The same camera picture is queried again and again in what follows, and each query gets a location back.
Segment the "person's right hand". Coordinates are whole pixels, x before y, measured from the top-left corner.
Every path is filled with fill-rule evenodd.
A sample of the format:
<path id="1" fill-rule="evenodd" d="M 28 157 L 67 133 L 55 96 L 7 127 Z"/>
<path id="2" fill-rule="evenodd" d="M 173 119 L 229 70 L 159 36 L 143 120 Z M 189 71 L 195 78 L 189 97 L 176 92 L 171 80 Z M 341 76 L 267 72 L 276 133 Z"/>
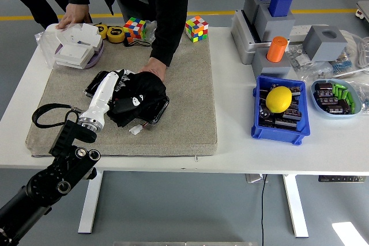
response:
<path id="1" fill-rule="evenodd" d="M 70 24 L 92 23 L 89 14 L 89 5 L 68 4 L 66 13 L 55 27 L 56 29 L 65 29 Z"/>

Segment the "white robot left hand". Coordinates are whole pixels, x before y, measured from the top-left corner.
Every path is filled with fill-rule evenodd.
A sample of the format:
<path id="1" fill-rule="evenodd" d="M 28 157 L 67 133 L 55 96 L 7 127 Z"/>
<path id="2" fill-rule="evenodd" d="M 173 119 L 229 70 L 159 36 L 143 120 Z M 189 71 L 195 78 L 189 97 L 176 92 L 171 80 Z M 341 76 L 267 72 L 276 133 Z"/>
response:
<path id="1" fill-rule="evenodd" d="M 119 127 L 130 123 L 144 107 L 147 73 L 129 70 L 103 71 L 86 90 L 92 97 L 88 109 L 80 115 L 78 123 L 99 132 L 104 128 L 105 115 Z"/>

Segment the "person's left hand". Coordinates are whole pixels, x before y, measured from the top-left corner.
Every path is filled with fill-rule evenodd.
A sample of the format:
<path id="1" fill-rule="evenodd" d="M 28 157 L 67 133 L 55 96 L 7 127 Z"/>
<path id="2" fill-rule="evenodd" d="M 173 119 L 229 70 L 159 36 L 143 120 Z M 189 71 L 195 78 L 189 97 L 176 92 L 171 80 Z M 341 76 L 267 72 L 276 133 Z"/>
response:
<path id="1" fill-rule="evenodd" d="M 167 66 L 163 62 L 154 57 L 150 57 L 147 64 L 143 66 L 139 72 L 147 71 L 153 73 L 154 75 L 158 76 L 161 81 L 164 82 L 166 69 Z"/>

